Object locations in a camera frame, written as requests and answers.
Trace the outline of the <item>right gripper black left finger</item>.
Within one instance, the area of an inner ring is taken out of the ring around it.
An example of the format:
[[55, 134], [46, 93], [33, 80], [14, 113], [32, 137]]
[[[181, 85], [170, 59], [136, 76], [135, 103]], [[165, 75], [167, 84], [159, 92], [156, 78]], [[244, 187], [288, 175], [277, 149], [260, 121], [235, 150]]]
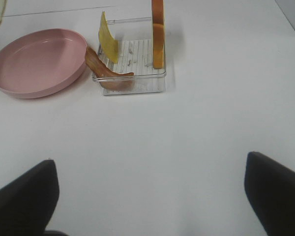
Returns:
[[54, 160], [44, 160], [0, 189], [0, 236], [42, 236], [59, 199]]

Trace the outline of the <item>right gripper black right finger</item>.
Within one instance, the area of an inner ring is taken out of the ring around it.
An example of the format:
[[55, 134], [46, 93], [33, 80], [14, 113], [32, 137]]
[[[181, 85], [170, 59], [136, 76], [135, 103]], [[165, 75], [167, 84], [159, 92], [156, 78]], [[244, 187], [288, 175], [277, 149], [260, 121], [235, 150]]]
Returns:
[[295, 236], [295, 172], [260, 152], [247, 155], [247, 199], [269, 236]]

